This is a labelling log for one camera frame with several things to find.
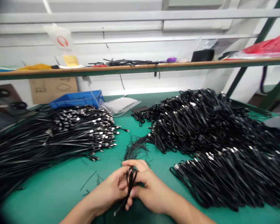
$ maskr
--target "logo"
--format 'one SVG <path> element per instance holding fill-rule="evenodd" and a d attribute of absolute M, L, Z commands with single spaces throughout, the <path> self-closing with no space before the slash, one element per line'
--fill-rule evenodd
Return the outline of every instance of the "logo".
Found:
<path fill-rule="evenodd" d="M 57 37 L 57 41 L 63 47 L 68 46 L 68 41 L 64 37 L 61 37 L 61 36 Z"/>

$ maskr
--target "green metal frame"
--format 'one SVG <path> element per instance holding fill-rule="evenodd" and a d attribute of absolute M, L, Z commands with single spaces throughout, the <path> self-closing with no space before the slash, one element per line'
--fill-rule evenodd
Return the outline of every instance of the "green metal frame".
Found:
<path fill-rule="evenodd" d="M 243 103 L 243 102 L 240 102 L 240 101 L 237 101 L 237 100 L 231 100 L 231 103 L 235 106 L 246 107 L 249 110 L 254 111 L 256 113 L 259 113 L 259 114 L 262 114 L 266 117 L 272 117 L 271 112 L 269 112 L 267 110 L 264 110 L 264 109 L 261 109 L 259 107 L 256 107 L 256 106 L 253 106 L 253 105 L 250 105 L 250 104 L 246 104 L 246 103 Z"/>
<path fill-rule="evenodd" d="M 280 8 L 280 0 L 278 0 L 278 2 L 276 3 L 276 5 L 275 5 L 274 8 L 275 8 L 275 9 Z M 276 19 L 277 19 L 276 17 L 275 17 L 275 18 L 268 18 L 268 19 L 267 19 L 267 21 L 266 21 L 264 27 L 262 28 L 261 32 L 259 33 L 259 35 L 258 35 L 258 37 L 257 37 L 257 39 L 256 39 L 256 41 L 255 41 L 254 44 L 257 44 L 257 43 L 259 43 L 259 42 L 261 42 L 261 41 L 264 41 L 265 37 L 266 37 L 267 34 L 269 33 L 269 31 L 270 31 L 270 29 L 272 28 L 272 26 L 273 26 L 274 22 L 276 21 Z M 230 86 L 228 92 L 226 93 L 226 96 L 227 96 L 228 98 L 231 97 L 232 93 L 233 93 L 234 90 L 236 89 L 236 86 L 239 84 L 240 79 L 243 77 L 243 75 L 244 75 L 244 73 L 245 73 L 246 70 L 247 70 L 247 67 L 242 67 L 242 68 L 239 70 L 239 72 L 238 72 L 238 74 L 236 75 L 236 77 L 235 77 L 233 83 L 231 84 L 231 86 Z"/>
<path fill-rule="evenodd" d="M 259 108 L 267 110 L 273 104 L 274 100 L 280 96 L 280 82 L 275 86 L 275 88 L 270 91 L 264 100 L 260 103 Z"/>

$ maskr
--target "green table surface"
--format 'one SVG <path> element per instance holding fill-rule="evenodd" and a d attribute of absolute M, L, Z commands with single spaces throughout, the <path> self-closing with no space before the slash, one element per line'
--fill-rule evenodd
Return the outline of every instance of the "green table surface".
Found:
<path fill-rule="evenodd" d="M 137 106 L 151 106 L 164 98 L 177 96 L 178 92 L 137 94 L 128 95 L 142 102 Z M 122 96 L 106 96 L 105 101 Z M 252 115 L 259 116 L 259 120 L 268 118 L 255 112 Z M 100 161 L 92 162 L 86 158 L 78 158 L 65 161 L 47 170 L 41 171 L 30 177 L 22 186 L 22 191 L 14 192 L 2 205 L 1 212 L 8 223 L 19 224 L 55 224 L 59 223 L 66 214 L 84 197 L 86 190 L 93 190 L 97 186 L 97 174 L 103 179 L 107 178 L 114 170 L 121 166 L 126 145 L 130 141 L 130 135 L 145 136 L 150 132 L 147 128 L 150 123 L 139 127 L 138 122 L 131 116 L 131 111 L 114 118 L 115 124 L 130 130 L 130 133 L 120 130 L 116 135 L 117 146 L 105 149 L 104 152 L 96 153 Z M 147 160 L 155 174 L 171 189 L 182 195 L 200 211 L 209 216 L 217 223 L 274 223 L 280 224 L 280 209 L 265 205 L 264 208 L 240 208 L 239 212 L 233 212 L 228 208 L 204 209 L 192 198 L 187 188 L 176 179 L 169 168 L 181 160 L 189 159 L 181 153 L 168 152 L 162 154 L 152 144 L 147 144 L 150 151 Z M 97 173 L 87 182 L 80 191 L 86 180 L 95 172 Z M 105 217 L 98 217 L 94 223 L 174 223 L 174 221 L 162 214 L 154 214 L 136 199 L 129 211 L 121 211 L 116 217 L 113 206 L 105 213 Z"/>

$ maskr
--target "forearm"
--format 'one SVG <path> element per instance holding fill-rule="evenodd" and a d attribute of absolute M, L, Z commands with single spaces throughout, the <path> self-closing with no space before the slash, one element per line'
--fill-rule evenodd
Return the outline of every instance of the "forearm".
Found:
<path fill-rule="evenodd" d="M 95 211 L 84 200 L 80 201 L 60 224 L 89 224 L 95 218 Z"/>
<path fill-rule="evenodd" d="M 191 205 L 186 199 L 176 193 L 173 197 L 168 215 L 178 224 L 215 224 L 213 220 Z"/>

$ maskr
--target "bundle of cables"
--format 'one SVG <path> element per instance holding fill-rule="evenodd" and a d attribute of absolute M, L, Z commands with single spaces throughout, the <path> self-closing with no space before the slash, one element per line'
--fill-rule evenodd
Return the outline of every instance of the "bundle of cables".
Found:
<path fill-rule="evenodd" d="M 116 145 L 120 126 L 107 110 L 86 105 L 34 116 L 0 133 L 0 202 L 39 170 L 77 157 L 96 161 L 97 151 Z"/>
<path fill-rule="evenodd" d="M 152 122 L 146 142 L 194 159 L 170 170 L 202 207 L 280 207 L 280 133 L 248 112 L 223 93 L 201 89 L 132 116 L 140 125 Z"/>
<path fill-rule="evenodd" d="M 269 127 L 251 119 L 249 110 L 232 106 L 223 93 L 214 90 L 180 91 L 145 112 L 132 116 L 140 125 L 152 122 L 146 142 L 162 153 L 167 151 L 192 155 L 195 151 L 217 151 L 223 147 L 255 145 L 262 151 L 279 150 L 280 137 Z"/>
<path fill-rule="evenodd" d="M 103 59 L 105 61 L 108 61 L 105 63 L 103 62 L 96 62 L 96 63 L 88 63 L 88 64 L 94 64 L 94 65 L 107 65 L 107 66 L 135 66 L 135 65 L 147 65 L 147 64 L 159 64 L 159 62 L 153 62 L 153 61 L 142 61 L 142 60 L 115 60 L 113 59 L 108 60 L 108 59 Z"/>
<path fill-rule="evenodd" d="M 204 208 L 280 208 L 280 152 L 260 152 L 256 147 L 223 148 L 217 153 L 198 153 L 170 171 Z"/>

